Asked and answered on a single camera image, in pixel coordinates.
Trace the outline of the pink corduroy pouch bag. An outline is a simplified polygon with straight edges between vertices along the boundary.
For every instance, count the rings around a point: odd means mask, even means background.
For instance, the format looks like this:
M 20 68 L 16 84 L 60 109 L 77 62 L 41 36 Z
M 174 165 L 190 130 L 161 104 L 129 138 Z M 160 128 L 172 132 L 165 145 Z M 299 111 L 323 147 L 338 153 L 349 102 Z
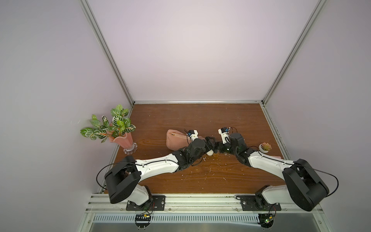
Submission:
M 168 130 L 166 137 L 166 146 L 172 151 L 177 151 L 181 148 L 186 148 L 192 140 L 187 134 L 184 134 L 178 130 Z

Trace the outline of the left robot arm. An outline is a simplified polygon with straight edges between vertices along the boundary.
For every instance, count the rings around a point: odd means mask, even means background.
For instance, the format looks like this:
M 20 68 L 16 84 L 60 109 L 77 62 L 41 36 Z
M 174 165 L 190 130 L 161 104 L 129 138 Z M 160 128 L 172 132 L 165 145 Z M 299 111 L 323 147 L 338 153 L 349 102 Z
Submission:
M 127 156 L 122 161 L 111 164 L 112 168 L 104 175 L 110 203 L 117 204 L 126 199 L 138 206 L 148 203 L 152 196 L 148 187 L 139 185 L 141 181 L 187 169 L 203 155 L 214 154 L 216 148 L 213 137 L 197 138 L 187 147 L 163 157 L 142 160 Z

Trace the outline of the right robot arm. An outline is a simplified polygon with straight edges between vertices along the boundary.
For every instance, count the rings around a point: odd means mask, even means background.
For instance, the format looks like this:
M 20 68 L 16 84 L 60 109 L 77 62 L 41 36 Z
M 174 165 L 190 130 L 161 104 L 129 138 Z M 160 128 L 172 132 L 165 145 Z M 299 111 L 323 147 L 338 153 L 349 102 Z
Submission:
M 263 205 L 295 204 L 312 211 L 323 199 L 334 194 L 306 160 L 285 160 L 266 155 L 261 150 L 248 147 L 239 133 L 229 134 L 219 130 L 222 141 L 216 145 L 220 153 L 234 155 L 248 167 L 260 169 L 284 180 L 280 186 L 265 186 L 256 192 L 258 208 Z

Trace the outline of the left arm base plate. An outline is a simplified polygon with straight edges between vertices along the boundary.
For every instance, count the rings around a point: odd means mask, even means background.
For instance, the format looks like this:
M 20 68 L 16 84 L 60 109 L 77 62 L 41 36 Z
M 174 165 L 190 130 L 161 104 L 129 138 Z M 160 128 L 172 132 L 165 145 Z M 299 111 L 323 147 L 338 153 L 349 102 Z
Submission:
M 164 211 L 166 203 L 165 195 L 154 195 L 143 203 L 142 205 L 137 205 L 134 202 L 128 201 L 126 210 L 127 211 Z

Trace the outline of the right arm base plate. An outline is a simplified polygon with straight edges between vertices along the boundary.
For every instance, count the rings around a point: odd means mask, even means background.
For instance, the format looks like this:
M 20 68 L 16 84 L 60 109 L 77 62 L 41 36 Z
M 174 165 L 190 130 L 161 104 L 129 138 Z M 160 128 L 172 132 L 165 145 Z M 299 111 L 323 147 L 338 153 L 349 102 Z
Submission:
M 260 196 L 256 195 L 237 195 L 243 211 L 281 211 L 280 204 L 269 204 Z

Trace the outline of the white brown plush decoration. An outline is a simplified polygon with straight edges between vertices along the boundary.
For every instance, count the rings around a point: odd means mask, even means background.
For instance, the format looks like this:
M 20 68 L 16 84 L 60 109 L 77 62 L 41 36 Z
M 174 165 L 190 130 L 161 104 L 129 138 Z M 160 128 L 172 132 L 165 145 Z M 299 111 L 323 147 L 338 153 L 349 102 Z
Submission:
M 218 157 L 219 156 L 219 153 L 218 152 L 214 152 L 213 150 L 210 150 L 206 153 L 207 156 L 215 156 L 215 157 Z

